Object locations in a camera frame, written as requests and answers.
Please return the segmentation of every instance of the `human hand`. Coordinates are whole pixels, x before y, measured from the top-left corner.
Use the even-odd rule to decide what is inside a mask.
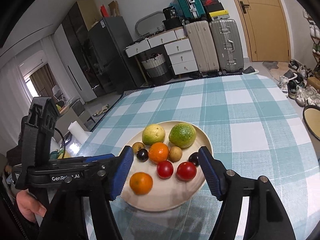
[[[21,214],[30,222],[36,222],[35,214],[44,217],[47,209],[27,189],[18,192],[16,199]]]

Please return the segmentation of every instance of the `teal suitcase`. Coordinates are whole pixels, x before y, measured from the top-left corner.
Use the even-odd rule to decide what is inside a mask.
[[[198,19],[206,16],[201,0],[178,0],[185,18]]]

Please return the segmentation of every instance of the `table leg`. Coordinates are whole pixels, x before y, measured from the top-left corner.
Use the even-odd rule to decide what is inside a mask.
[[[140,71],[141,71],[141,74],[142,74],[142,76],[143,76],[143,78],[144,78],[145,82],[146,82],[146,83],[147,83],[147,85],[148,85],[148,80],[147,80],[147,78],[146,78],[146,76],[145,76],[145,74],[144,74],[144,72],[143,72],[143,70],[142,70],[142,67],[141,67],[141,64],[140,64],[140,62],[139,62],[139,60],[138,60],[138,58],[137,58],[137,55],[134,55],[134,58],[135,58],[135,60],[136,60],[136,62],[137,62],[137,64],[138,64],[138,66],[139,66],[139,69],[140,69]]]

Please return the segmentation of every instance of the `brown curtain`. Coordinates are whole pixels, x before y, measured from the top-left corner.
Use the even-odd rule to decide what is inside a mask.
[[[48,64],[34,72],[30,76],[30,80],[39,96],[52,97],[57,103],[57,99],[54,97],[52,92],[52,88],[57,85],[57,82]]]

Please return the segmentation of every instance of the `window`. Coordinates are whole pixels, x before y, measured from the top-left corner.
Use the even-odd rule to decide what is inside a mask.
[[[27,84],[27,87],[28,87],[32,97],[38,97],[37,91],[36,91],[35,87],[33,86],[33,83],[31,82],[30,78],[26,79],[26,84]]]

